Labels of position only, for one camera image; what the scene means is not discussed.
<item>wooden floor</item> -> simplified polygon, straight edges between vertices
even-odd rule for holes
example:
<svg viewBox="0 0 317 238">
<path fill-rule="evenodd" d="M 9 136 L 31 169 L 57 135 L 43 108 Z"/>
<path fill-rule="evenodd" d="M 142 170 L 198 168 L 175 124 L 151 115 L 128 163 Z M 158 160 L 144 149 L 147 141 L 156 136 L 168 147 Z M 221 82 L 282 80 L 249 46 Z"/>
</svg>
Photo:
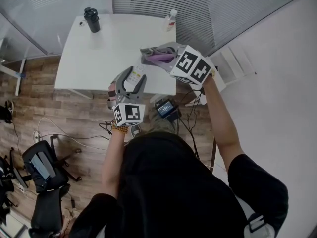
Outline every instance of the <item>wooden floor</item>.
<svg viewBox="0 0 317 238">
<path fill-rule="evenodd" d="M 98 124 L 105 120 L 112 120 L 113 113 L 107 108 L 107 92 L 93 92 L 94 99 L 88 100 L 73 94 L 67 90 L 54 90 L 58 63 L 60 57 L 50 57 L 45 59 L 27 60 L 25 64 L 26 78 L 22 80 L 21 92 L 18 97 L 14 95 L 16 79 L 4 74 L 0 74 L 0 105 L 4 106 L 6 100 L 14 101 L 13 122 L 19 137 L 19 149 L 17 151 L 17 137 L 12 124 L 0 124 L 0 154 L 8 155 L 11 147 L 16 149 L 14 153 L 14 162 L 16 167 L 23 168 L 21 154 L 33 144 L 33 132 L 37 129 L 39 120 L 47 117 L 60 126 L 66 133 L 73 137 L 92 137 L 103 135 L 110 138 L 105 130 L 102 130 Z M 19 69 L 19 63 L 7 65 L 12 69 Z M 176 101 L 180 101 L 190 90 L 186 84 L 177 85 L 177 95 L 174 96 Z M 150 95 L 145 96 L 145 103 L 150 106 Z M 189 94 L 185 100 L 188 102 L 194 98 L 194 94 Z M 180 105 L 183 114 L 183 120 L 187 119 L 191 108 Z M 211 165 L 211 153 L 213 146 L 213 134 L 208 115 L 207 106 L 198 106 L 196 108 L 197 124 L 193 129 L 198 153 L 201 161 L 206 165 Z M 194 115 L 191 116 L 190 122 L 193 124 Z M 147 129 L 149 118 L 145 117 L 142 124 L 143 129 Z M 49 121 L 44 119 L 39 131 L 42 135 L 51 133 L 62 133 Z M 193 142 L 190 134 L 183 125 L 180 125 L 179 135 L 193 148 Z M 66 168 L 74 176 L 81 176 L 82 181 L 75 183 L 69 181 L 71 188 L 69 193 L 75 199 L 76 209 L 74 215 L 78 214 L 89 203 L 92 196 L 100 191 L 100 176 L 103 160 L 105 158 L 108 141 L 102 138 L 88 140 L 79 139 L 83 144 L 101 148 L 103 150 L 84 147 L 73 140 L 60 136 L 56 140 L 56 152 L 59 157 L 65 156 L 75 149 L 80 148 L 81 154 L 69 159 L 70 166 Z M 15 183 L 15 192 L 9 196 L 13 202 L 19 206 L 15 209 L 28 219 L 32 218 L 36 195 L 34 184 L 30 181 L 29 191 L 22 193 Z M 71 211 L 70 195 L 62 199 L 62 208 L 65 215 Z"/>
</svg>

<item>black t-shirt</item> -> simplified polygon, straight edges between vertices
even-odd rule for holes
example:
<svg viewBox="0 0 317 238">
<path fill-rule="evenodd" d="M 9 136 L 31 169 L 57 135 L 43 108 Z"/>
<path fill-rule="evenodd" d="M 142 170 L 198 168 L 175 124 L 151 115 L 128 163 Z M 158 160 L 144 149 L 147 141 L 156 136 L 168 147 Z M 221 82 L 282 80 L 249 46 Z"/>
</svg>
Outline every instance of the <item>black t-shirt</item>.
<svg viewBox="0 0 317 238">
<path fill-rule="evenodd" d="M 230 187 L 176 135 L 137 137 L 124 152 L 118 200 L 95 195 L 70 238 L 95 238 L 104 226 L 105 238 L 242 238 L 247 220 L 233 192 L 277 233 L 288 210 L 286 186 L 245 154 L 230 164 L 228 181 Z"/>
</svg>

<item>small electronic device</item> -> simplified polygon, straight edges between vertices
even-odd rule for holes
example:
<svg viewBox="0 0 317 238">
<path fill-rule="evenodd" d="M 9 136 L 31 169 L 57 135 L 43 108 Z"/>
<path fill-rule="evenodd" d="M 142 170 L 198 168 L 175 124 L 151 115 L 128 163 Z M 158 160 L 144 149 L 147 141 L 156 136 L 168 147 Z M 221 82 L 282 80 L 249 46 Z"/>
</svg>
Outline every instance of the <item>small electronic device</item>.
<svg viewBox="0 0 317 238">
<path fill-rule="evenodd" d="M 173 122 L 181 117 L 181 113 L 178 109 L 178 105 L 174 102 L 174 100 L 160 100 L 156 102 L 156 110 L 158 114 L 164 118 Z"/>
<path fill-rule="evenodd" d="M 33 158 L 31 159 L 31 163 L 45 180 L 50 177 L 49 172 L 47 171 L 37 154 L 33 156 Z"/>
</svg>

